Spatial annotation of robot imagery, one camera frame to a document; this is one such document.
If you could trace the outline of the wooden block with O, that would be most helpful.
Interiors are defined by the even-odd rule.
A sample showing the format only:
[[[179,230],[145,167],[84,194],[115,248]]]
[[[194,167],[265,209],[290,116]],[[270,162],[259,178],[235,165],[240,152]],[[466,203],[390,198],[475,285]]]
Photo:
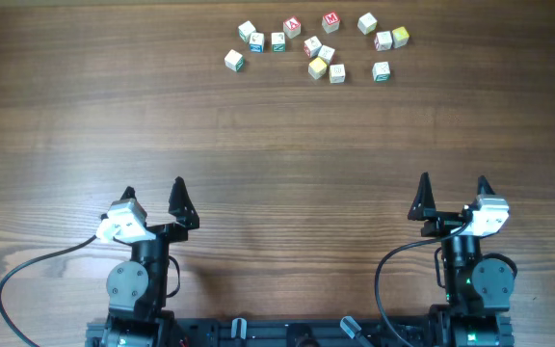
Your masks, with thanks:
[[[346,78],[345,66],[343,64],[330,65],[330,82],[332,84],[344,83]]]

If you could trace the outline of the yellow topped wooden block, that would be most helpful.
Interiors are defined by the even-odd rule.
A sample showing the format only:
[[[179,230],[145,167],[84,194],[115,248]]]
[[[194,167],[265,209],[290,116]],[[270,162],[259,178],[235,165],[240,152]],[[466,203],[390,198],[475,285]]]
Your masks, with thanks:
[[[316,57],[308,65],[308,73],[315,80],[318,80],[321,77],[323,77],[327,72],[327,69],[328,69],[327,63],[319,57]]]

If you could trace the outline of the plain wooden block blue edge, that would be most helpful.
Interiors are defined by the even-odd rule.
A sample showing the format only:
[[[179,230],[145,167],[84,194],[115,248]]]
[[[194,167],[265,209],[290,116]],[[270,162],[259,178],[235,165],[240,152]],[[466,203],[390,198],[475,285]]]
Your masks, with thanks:
[[[317,57],[320,58],[325,64],[330,65],[334,54],[335,54],[334,48],[327,45],[323,45],[318,51]]]

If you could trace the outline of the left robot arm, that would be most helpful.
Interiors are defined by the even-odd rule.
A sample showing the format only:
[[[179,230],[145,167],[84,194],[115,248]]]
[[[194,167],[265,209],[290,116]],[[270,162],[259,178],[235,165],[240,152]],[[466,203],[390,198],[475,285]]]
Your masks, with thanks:
[[[182,177],[177,177],[169,197],[169,224],[150,226],[135,190],[127,187],[102,216],[96,232],[106,243],[116,241],[131,248],[130,259],[113,268],[106,280],[109,307],[102,327],[87,329],[88,346],[187,346],[188,338],[166,300],[178,293],[168,290],[168,269],[177,261],[170,244],[185,242],[199,228],[199,216]]]

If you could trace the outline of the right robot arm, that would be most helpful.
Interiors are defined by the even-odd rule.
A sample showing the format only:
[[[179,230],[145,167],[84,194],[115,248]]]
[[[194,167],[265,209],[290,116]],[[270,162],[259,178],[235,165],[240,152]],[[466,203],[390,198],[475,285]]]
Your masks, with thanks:
[[[517,267],[503,254],[483,254],[480,242],[507,222],[510,207],[484,176],[478,178],[476,197],[460,212],[436,209],[427,173],[419,180],[408,218],[422,221],[423,237],[440,241],[435,252],[436,282],[447,303],[429,311],[430,343],[451,347],[508,347],[515,345],[510,298]]]

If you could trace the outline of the green edged block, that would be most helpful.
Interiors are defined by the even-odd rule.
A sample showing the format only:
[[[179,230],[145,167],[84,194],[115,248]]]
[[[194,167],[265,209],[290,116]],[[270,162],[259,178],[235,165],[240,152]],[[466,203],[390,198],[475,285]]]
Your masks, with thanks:
[[[238,26],[238,35],[245,43],[250,41],[250,37],[256,32],[255,26],[248,20]]]
[[[376,62],[372,68],[373,80],[383,82],[390,78],[390,66],[388,62]]]
[[[271,45],[273,52],[284,52],[286,49],[286,40],[283,32],[273,32],[271,34]]]
[[[243,55],[234,49],[231,49],[225,55],[225,66],[229,69],[238,72],[244,65],[245,59]]]

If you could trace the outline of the yellow block far right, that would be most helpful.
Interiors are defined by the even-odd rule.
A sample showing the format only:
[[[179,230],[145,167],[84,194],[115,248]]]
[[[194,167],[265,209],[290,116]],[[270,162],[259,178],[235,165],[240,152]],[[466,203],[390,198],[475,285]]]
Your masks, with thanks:
[[[410,39],[410,34],[405,26],[398,27],[391,31],[393,47],[399,48],[406,45]]]

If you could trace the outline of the blue edged wooden block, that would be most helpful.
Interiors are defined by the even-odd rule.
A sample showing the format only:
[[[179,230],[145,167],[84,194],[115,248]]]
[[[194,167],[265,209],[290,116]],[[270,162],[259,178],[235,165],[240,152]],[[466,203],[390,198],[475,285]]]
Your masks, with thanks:
[[[264,52],[265,35],[263,33],[254,32],[250,34],[249,47],[254,53]]]

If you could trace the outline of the green edged block top left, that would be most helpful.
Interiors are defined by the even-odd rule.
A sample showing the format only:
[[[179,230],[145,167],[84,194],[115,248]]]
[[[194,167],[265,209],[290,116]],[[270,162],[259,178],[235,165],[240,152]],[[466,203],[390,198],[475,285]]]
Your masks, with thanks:
[[[248,20],[238,26],[238,35],[245,43],[250,41],[250,37],[256,32],[255,26]]]

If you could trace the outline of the green edged block middle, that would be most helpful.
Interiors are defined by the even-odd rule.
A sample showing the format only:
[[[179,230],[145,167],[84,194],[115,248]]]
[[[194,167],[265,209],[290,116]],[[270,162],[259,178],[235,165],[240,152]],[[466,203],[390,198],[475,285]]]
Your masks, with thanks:
[[[273,32],[271,34],[271,45],[273,52],[284,52],[286,49],[286,40],[283,32]]]

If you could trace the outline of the plain wooden block top right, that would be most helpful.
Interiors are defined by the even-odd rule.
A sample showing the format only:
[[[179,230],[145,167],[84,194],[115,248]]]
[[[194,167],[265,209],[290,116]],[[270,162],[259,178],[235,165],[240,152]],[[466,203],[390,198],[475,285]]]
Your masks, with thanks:
[[[378,25],[378,20],[371,13],[362,15],[357,22],[357,28],[363,35],[372,33]]]

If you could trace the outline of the red edged picture block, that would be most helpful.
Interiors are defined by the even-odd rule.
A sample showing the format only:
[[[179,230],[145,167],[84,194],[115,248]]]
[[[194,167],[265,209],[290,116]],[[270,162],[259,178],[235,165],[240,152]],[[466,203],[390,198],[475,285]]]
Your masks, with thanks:
[[[318,55],[322,46],[323,44],[316,36],[310,37],[304,41],[304,53],[308,58],[313,59]]]

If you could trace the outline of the red letter M block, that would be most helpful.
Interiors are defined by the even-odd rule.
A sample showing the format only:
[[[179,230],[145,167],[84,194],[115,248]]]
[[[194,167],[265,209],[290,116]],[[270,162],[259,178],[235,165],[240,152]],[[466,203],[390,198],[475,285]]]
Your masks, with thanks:
[[[339,29],[340,17],[336,12],[325,13],[322,16],[322,27],[327,34]]]

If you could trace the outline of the red letter A block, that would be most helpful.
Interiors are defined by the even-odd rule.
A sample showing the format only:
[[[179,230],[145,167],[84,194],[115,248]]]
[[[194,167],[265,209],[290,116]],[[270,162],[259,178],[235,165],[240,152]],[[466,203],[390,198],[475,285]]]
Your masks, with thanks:
[[[283,21],[283,31],[289,39],[293,39],[301,33],[302,24],[295,16],[291,16]]]

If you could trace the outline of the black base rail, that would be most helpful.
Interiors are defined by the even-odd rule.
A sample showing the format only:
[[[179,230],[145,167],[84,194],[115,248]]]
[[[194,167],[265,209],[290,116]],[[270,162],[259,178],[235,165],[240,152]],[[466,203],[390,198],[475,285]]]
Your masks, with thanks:
[[[511,319],[432,307],[419,316],[334,320],[179,319],[166,311],[147,321],[111,316],[90,323],[88,346],[489,346],[515,344]]]

